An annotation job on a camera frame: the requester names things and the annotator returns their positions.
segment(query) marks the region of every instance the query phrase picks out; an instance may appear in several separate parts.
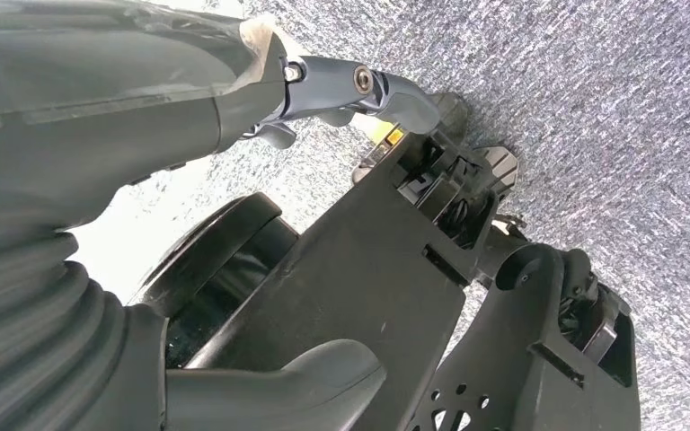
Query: black mechanism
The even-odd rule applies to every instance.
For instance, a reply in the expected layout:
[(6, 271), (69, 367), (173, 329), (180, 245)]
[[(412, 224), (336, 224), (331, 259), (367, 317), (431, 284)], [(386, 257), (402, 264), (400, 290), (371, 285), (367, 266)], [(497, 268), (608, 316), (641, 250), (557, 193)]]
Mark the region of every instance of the black mechanism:
[[(222, 238), (205, 252), (223, 258), (210, 258), (200, 279), (209, 283), (172, 314), (168, 363), (269, 371), (327, 339), (355, 339), (388, 378), (353, 429), (638, 429), (629, 307), (598, 283), (584, 252), (533, 244), (521, 220), (496, 214), (517, 159), (502, 147), (464, 149), (465, 122), (448, 125), (463, 105), (433, 100), (446, 122), (429, 136), (394, 130), (354, 171), (353, 190), (297, 242), (262, 195), (204, 223)], [(284, 232), (265, 236), (278, 242), (275, 257), (241, 289), (208, 275), (243, 273), (226, 263), (247, 249), (231, 239), (241, 235), (218, 233), (232, 212), (247, 221), (242, 241), (261, 226)], [(462, 289), (475, 280), (489, 294), (438, 368)]]

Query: gray carpet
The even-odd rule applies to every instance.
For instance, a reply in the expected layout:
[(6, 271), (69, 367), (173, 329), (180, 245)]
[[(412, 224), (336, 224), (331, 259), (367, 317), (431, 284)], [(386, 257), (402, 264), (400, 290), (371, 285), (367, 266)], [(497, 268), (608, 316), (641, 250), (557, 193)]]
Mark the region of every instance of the gray carpet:
[[(537, 241), (585, 249), (632, 305), (643, 429), (690, 430), (690, 2), (248, 0), (244, 10), (276, 14), (316, 54), (464, 94), (470, 145), (501, 142), (524, 165), (504, 210)], [(317, 122), (294, 128), (286, 152), (244, 143), (122, 190), (82, 233), (92, 275), (125, 296), (186, 226), (256, 189), (307, 227), (348, 189), (367, 143)], [(92, 237), (112, 224), (133, 239), (102, 252)], [(134, 256), (121, 275), (118, 259)], [(467, 322), (482, 295), (471, 297)]]

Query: hole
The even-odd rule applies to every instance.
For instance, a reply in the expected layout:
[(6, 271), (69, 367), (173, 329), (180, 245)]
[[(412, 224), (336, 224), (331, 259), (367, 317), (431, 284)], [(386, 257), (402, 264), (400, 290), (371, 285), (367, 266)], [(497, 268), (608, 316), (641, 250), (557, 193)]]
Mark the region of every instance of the hole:
[(460, 411), (459, 413), (461, 413), (461, 418), (459, 419), (459, 425), (456, 427), (456, 431), (462, 431), (472, 423), (472, 418), (467, 412)]
[(443, 425), (443, 419), (446, 418), (446, 411), (443, 410), (435, 410), (432, 412), (432, 422), (435, 424), (435, 431), (438, 431), (440, 427)]
[(541, 250), (529, 245), (509, 256), (496, 275), (499, 290), (513, 290), (527, 283), (541, 267)]
[(454, 268), (453, 265), (451, 265), (445, 258), (443, 258), (443, 256), (440, 256), (440, 253), (438, 253), (431, 246), (426, 245), (424, 247), (424, 250), (421, 251), (421, 255), (427, 258), (427, 260), (429, 260), (429, 263), (434, 265), (435, 268), (440, 270), (440, 272), (442, 272), (443, 275), (448, 277), (448, 279), (452, 282), (460, 286), (469, 285), (469, 281), (467, 281), (466, 278), (456, 268)]
[(556, 353), (554, 353), (550, 348), (548, 348), (543, 343), (531, 344), (528, 348), (531, 352), (540, 356), (544, 361), (551, 364), (560, 373), (564, 374), (565, 377), (570, 379), (571, 382), (578, 385), (579, 388), (583, 389), (583, 374), (578, 373), (573, 369), (570, 364), (564, 362)]
[(469, 426), (470, 422), (472, 422), (472, 418), (465, 411), (459, 410), (456, 412), (454, 423), (451, 424), (450, 431), (462, 431)]

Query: bolt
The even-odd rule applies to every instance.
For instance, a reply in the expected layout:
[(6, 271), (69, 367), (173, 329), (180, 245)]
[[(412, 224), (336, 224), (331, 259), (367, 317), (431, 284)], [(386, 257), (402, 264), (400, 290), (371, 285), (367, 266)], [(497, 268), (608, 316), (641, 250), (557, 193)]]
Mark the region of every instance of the bolt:
[(369, 94), (374, 89), (371, 71), (366, 66), (356, 67), (353, 74), (353, 82), (356, 84), (356, 91), (361, 94)]
[(303, 69), (300, 66), (290, 63), (289, 66), (284, 67), (284, 80), (288, 83), (299, 81), (303, 78)]

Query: yellow label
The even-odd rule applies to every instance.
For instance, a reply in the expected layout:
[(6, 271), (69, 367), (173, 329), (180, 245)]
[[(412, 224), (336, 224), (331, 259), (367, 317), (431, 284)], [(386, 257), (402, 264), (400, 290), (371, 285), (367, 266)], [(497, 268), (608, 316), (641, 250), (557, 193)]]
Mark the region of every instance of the yellow label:
[(390, 145), (396, 146), (399, 142), (401, 142), (401, 139), (403, 139), (403, 135), (404, 133), (399, 128), (396, 128), (390, 133), (390, 135), (387, 136), (385, 140), (389, 142)]

